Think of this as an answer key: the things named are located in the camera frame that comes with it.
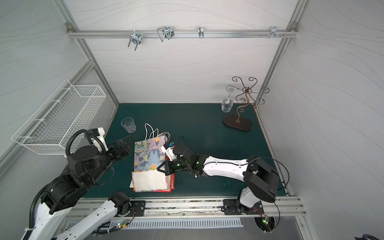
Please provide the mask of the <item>floral paper bag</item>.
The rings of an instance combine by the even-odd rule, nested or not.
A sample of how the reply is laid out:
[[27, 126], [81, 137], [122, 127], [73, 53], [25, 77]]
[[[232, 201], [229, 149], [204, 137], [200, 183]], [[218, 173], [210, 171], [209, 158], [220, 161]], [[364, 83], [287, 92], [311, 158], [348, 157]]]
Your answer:
[[131, 182], [131, 188], [135, 192], [169, 192], [171, 190], [171, 178], [158, 171], [158, 167], [166, 160], [165, 143], [164, 135], [135, 142]]

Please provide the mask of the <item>red paper bag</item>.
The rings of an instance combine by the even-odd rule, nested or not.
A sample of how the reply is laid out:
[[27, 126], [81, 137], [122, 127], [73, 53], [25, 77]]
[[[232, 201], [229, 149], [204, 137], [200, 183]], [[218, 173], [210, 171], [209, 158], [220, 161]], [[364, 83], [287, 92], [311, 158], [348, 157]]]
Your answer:
[[134, 190], [134, 192], [155, 192], [155, 193], [170, 193], [175, 188], [175, 175], [166, 176], [167, 187], [165, 189], [157, 189], [157, 190], [136, 190], [134, 185], [134, 181], [131, 180], [130, 188]]
[[136, 193], [170, 193], [175, 188], [175, 176], [157, 171], [132, 172], [130, 188]]

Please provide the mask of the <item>white paper bag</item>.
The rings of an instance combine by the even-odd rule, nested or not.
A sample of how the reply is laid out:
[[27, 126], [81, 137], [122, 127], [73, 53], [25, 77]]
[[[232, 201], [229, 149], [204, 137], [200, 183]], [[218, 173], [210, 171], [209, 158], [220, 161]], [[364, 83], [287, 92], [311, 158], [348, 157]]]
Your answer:
[[161, 136], [165, 137], [166, 143], [169, 143], [171, 140], [171, 134], [169, 132], [160, 132], [158, 128], [154, 129], [150, 124], [144, 124], [146, 135], [145, 140], [151, 138], [159, 138]]

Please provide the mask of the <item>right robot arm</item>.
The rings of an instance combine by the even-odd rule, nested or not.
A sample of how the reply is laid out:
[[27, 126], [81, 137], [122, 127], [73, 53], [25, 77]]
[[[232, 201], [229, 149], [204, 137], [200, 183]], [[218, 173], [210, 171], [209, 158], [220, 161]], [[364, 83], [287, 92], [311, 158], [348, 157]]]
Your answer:
[[192, 153], [183, 144], [166, 150], [168, 160], [157, 167], [157, 171], [169, 176], [188, 171], [196, 178], [226, 177], [246, 184], [238, 197], [239, 207], [251, 209], [257, 202], [275, 203], [278, 193], [279, 174], [264, 158], [226, 160], [209, 155]]

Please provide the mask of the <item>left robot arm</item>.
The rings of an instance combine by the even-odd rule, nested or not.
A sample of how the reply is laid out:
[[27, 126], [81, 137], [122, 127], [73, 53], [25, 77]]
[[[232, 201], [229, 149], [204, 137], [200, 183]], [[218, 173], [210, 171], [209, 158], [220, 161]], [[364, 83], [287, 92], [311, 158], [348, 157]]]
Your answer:
[[112, 164], [132, 153], [130, 136], [105, 144], [104, 129], [78, 130], [65, 149], [68, 165], [62, 174], [45, 185], [34, 197], [29, 211], [25, 240], [82, 240], [116, 214], [132, 210], [130, 199], [121, 191], [75, 227], [55, 235], [62, 220]]

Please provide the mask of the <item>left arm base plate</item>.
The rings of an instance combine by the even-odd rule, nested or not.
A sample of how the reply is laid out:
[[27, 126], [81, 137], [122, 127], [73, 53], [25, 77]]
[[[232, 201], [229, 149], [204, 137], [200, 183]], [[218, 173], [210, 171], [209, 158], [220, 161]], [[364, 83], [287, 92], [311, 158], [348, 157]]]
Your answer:
[[128, 217], [143, 217], [145, 215], [146, 201], [130, 201], [131, 208]]

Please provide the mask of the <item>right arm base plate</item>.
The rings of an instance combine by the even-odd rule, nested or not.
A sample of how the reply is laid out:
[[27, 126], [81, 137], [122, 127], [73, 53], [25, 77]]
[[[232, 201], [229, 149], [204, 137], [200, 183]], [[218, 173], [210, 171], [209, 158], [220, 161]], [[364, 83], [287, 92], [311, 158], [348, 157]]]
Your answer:
[[262, 202], [257, 202], [249, 208], [240, 203], [238, 199], [224, 199], [221, 211], [225, 215], [262, 215], [264, 213]]

